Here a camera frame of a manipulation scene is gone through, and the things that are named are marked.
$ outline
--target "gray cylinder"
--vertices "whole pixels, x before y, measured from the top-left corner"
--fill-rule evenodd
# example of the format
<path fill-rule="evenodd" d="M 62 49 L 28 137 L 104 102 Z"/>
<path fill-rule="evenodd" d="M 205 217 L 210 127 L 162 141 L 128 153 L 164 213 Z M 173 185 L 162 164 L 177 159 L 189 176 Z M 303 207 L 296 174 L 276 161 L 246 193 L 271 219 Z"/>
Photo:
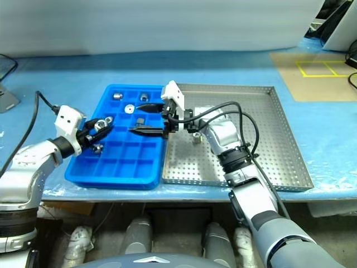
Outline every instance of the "gray cylinder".
<path fill-rule="evenodd" d="M 119 254 L 148 253 L 152 247 L 152 226 L 148 217 L 134 219 L 127 228 Z"/>
<path fill-rule="evenodd" d="M 226 231 L 218 223 L 210 223 L 204 238 L 204 257 L 228 268 L 235 268 L 234 252 Z"/>
<path fill-rule="evenodd" d="M 293 240 L 271 258 L 272 268 L 343 268 L 322 247 L 315 243 Z"/>
<path fill-rule="evenodd" d="M 292 237 L 300 237 L 314 243 L 313 239 L 295 222 L 285 218 L 275 218 L 266 221 L 261 226 L 253 223 L 251 230 L 265 267 L 268 267 L 269 257 L 275 245 L 286 238 L 288 240 Z"/>

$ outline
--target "brown cardboard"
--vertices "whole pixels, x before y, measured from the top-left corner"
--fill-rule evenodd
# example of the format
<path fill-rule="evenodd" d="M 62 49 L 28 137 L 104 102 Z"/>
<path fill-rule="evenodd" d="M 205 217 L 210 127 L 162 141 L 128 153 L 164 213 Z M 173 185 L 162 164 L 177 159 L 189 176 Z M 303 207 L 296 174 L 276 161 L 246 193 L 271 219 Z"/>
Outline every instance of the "brown cardboard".
<path fill-rule="evenodd" d="M 84 202 L 44 202 L 46 207 L 63 209 L 69 212 L 90 215 L 95 203 Z"/>
<path fill-rule="evenodd" d="M 357 90 L 347 81 L 357 70 L 336 53 L 270 53 L 287 88 L 298 102 L 357 101 Z"/>

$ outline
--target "blue table surface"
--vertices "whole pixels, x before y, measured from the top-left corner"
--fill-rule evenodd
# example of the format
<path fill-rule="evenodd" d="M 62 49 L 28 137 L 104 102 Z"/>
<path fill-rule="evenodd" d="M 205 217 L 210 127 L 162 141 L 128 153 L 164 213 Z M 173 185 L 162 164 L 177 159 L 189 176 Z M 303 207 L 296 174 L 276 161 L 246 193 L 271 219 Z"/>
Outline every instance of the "blue table surface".
<path fill-rule="evenodd" d="M 19 59 L 18 70 L 3 85 L 20 104 L 0 114 L 0 166 L 28 126 L 33 96 L 40 90 L 53 103 L 78 108 L 89 117 L 109 84 L 178 83 L 274 86 L 315 188 L 280 192 L 284 200 L 357 197 L 357 105 L 355 102 L 296 102 L 269 53 L 230 51 L 140 52 L 95 56 Z M 317 40 L 303 39 L 276 52 L 319 53 Z M 56 135 L 53 113 L 40 104 L 36 124 L 25 144 Z M 161 183 L 153 190 L 81 188 L 64 179 L 69 159 L 47 179 L 44 200 L 197 200 L 228 201 L 228 188 Z"/>

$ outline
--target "stainless steel tray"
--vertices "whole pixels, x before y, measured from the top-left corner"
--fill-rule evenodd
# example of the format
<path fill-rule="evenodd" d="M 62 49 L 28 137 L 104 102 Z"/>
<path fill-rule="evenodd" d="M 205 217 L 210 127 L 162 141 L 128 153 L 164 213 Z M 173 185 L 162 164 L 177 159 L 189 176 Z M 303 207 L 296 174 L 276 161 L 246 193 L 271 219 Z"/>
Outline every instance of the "stainless steel tray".
<path fill-rule="evenodd" d="M 304 191 L 313 183 L 303 162 L 274 87 L 179 84 L 185 106 L 217 105 L 237 101 L 257 121 L 260 142 L 257 158 L 278 190 Z M 238 126 L 238 115 L 231 116 Z M 254 144 L 254 128 L 244 119 L 244 137 Z M 226 186 L 222 168 L 207 141 L 193 144 L 186 131 L 170 134 L 163 168 L 163 181 L 174 184 Z"/>

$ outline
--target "white wall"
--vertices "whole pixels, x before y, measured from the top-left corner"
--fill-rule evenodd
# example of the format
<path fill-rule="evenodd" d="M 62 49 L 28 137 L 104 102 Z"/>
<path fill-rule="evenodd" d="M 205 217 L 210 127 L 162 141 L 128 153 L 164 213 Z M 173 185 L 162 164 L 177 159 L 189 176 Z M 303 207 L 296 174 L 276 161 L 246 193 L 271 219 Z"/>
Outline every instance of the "white wall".
<path fill-rule="evenodd" d="M 100 54 L 297 45 L 324 0 L 0 0 L 0 52 Z"/>

